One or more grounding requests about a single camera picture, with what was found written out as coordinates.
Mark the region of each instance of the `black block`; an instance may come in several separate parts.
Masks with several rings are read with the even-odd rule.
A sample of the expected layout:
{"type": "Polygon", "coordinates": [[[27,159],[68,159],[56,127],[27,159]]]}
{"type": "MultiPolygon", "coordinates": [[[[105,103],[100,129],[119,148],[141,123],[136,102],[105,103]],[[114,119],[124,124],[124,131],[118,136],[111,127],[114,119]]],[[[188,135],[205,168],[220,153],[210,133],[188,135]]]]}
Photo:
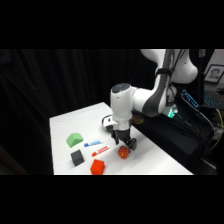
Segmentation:
{"type": "Polygon", "coordinates": [[[85,162],[80,150],[72,153],[71,157],[72,157],[72,161],[73,161],[75,166],[78,166],[78,165],[80,165],[80,164],[85,162]]]}

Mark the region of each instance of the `marker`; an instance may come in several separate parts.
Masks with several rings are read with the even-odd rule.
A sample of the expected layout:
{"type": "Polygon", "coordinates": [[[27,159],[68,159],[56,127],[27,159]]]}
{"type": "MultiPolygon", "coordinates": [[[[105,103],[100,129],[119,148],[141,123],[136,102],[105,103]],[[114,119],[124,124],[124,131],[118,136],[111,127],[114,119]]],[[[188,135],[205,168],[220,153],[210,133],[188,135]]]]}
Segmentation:
{"type": "Polygon", "coordinates": [[[100,153],[102,153],[102,152],[105,152],[105,151],[107,151],[109,148],[110,148],[110,146],[106,146],[106,147],[104,147],[104,148],[102,148],[102,149],[100,149],[100,150],[94,152],[94,153],[92,154],[92,156],[96,156],[96,155],[98,155],[98,154],[100,154],[100,153]]]}
{"type": "Polygon", "coordinates": [[[84,146],[88,147],[88,146],[98,145],[98,144],[102,144],[102,143],[103,143],[103,141],[95,141],[95,142],[86,143],[84,146]]]}

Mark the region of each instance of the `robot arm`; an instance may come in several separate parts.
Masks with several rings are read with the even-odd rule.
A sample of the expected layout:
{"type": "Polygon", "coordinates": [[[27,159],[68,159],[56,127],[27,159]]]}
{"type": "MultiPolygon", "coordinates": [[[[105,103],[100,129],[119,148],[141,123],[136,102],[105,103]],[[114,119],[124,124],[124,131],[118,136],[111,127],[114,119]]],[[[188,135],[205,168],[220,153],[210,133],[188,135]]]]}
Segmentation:
{"type": "Polygon", "coordinates": [[[112,133],[116,143],[121,140],[130,150],[137,147],[136,139],[130,137],[132,110],[149,117],[161,114],[167,105],[168,86],[172,81],[190,83],[197,77],[197,68],[189,59],[189,51],[178,59],[172,77],[171,69],[176,56],[174,49],[143,49],[141,52],[158,65],[153,90],[138,89],[126,83],[114,86],[111,90],[113,114],[103,119],[104,128],[112,133]]]}

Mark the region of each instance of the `orange block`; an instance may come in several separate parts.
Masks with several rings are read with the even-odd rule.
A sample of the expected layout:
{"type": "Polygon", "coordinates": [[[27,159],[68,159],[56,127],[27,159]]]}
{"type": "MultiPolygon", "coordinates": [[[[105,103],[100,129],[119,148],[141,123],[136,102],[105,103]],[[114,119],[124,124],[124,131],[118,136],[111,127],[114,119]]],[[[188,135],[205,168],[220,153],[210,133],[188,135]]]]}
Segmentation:
{"type": "Polygon", "coordinates": [[[104,162],[95,159],[90,170],[93,175],[103,175],[104,168],[104,162]]]}

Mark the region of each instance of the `green triangular block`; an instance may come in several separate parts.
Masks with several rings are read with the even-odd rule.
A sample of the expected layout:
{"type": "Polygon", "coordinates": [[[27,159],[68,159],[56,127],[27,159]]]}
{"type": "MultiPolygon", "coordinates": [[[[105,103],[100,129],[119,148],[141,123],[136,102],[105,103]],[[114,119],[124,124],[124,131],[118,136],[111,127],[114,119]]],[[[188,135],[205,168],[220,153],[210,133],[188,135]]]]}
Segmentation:
{"type": "Polygon", "coordinates": [[[80,134],[71,134],[68,139],[67,143],[70,148],[74,147],[75,145],[79,144],[80,142],[83,141],[83,137],[80,134]]]}

